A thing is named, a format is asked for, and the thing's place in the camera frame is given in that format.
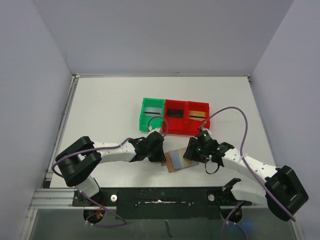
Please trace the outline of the green plastic bin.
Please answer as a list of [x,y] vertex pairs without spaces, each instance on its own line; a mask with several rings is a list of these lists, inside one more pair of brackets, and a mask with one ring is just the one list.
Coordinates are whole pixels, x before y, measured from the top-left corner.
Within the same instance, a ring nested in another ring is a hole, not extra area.
[[139,116],[139,130],[148,132],[148,122],[152,117],[164,116],[165,99],[147,98],[142,100],[141,111]]

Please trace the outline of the gold card in bin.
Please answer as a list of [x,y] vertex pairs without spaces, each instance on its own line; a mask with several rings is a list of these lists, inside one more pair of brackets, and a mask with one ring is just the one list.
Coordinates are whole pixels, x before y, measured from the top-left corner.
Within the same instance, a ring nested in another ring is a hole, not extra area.
[[206,119],[207,113],[205,111],[190,110],[189,119],[194,121],[204,121]]

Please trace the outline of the right red plastic bin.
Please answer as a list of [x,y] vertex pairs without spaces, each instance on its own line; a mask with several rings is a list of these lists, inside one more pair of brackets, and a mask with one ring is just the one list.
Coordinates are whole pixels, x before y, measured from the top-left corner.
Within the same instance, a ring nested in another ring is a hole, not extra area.
[[210,104],[207,102],[188,101],[186,104],[186,122],[184,134],[194,136],[199,127],[210,115]]

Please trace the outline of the black credit card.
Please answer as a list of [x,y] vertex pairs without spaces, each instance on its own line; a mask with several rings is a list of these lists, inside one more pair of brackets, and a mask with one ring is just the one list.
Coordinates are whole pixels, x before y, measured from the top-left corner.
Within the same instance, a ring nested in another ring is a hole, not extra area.
[[183,109],[175,109],[175,108],[169,108],[166,112],[166,116],[168,118],[184,118],[184,110]]

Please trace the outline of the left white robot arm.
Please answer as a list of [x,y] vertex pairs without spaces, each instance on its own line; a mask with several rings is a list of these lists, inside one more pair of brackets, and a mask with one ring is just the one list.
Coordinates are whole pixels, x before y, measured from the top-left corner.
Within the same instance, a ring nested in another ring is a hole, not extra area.
[[139,162],[148,159],[152,163],[165,161],[164,137],[156,128],[146,137],[126,138],[121,143],[93,142],[83,136],[63,150],[51,169],[64,179],[68,187],[75,187],[88,198],[101,194],[98,183],[91,176],[99,165],[110,162]]

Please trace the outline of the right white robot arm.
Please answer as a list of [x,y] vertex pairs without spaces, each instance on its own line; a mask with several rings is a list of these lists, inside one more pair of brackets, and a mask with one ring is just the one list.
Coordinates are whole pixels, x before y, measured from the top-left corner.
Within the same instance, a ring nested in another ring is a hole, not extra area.
[[232,169],[255,183],[247,185],[236,180],[224,189],[238,201],[267,206],[280,220],[293,219],[297,211],[309,200],[309,196],[295,171],[285,165],[273,166],[242,154],[233,145],[212,139],[208,131],[201,131],[189,139],[185,159],[216,163],[218,167]]

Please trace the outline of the middle red plastic bin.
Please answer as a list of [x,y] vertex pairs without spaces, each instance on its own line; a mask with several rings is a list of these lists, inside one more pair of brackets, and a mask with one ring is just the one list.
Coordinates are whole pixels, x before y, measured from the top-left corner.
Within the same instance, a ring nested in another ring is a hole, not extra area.
[[187,126],[187,101],[166,99],[164,105],[164,118],[167,124],[164,124],[164,129],[168,129],[169,134],[186,135]]

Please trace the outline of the brown leather card holder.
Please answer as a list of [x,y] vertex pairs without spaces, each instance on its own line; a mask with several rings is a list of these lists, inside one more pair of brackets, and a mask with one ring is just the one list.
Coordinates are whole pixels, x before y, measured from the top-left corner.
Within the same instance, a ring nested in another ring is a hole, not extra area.
[[183,161],[187,160],[183,157],[186,149],[187,148],[185,147],[176,150],[169,150],[168,152],[166,152],[164,154],[165,162],[162,162],[161,166],[166,167],[169,173],[174,173],[189,168],[183,166]]

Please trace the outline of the gold credit card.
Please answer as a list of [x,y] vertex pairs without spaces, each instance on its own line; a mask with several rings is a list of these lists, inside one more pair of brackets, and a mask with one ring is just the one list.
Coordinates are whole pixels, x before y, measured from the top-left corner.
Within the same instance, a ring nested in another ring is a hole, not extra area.
[[189,168],[189,167],[193,167],[193,166],[197,166],[199,163],[193,160],[188,160],[188,159],[184,159],[183,160],[183,167],[184,168]]

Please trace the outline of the silver credit card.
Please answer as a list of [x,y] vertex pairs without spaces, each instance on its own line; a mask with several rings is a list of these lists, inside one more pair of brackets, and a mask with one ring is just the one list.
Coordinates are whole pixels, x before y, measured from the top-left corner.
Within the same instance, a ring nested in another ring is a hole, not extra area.
[[153,106],[146,106],[144,108],[143,114],[145,116],[161,116],[163,109],[161,107],[153,107]]

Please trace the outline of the aluminium frame rail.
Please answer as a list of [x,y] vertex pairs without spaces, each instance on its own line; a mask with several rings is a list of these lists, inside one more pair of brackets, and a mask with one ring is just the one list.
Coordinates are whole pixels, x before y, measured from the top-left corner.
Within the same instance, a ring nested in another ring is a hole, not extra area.
[[29,209],[69,209],[74,192],[73,188],[38,188],[33,193]]

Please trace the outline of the red plastic bin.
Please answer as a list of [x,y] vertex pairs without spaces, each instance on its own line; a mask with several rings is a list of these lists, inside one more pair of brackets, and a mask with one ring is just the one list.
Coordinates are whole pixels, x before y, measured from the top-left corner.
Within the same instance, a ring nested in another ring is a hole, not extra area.
[[167,124],[164,124],[164,129],[168,129],[169,134],[186,135],[187,126],[187,101],[166,99],[164,105],[164,118]]
[[188,101],[186,104],[186,122],[184,134],[194,136],[199,127],[210,115],[210,104],[207,102]]

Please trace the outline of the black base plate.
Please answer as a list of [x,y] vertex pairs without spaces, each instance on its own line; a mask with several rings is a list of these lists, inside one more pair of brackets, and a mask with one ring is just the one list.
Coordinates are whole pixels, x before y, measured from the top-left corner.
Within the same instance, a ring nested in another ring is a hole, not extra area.
[[125,220],[182,220],[225,217],[239,200],[221,187],[103,187],[96,202]]

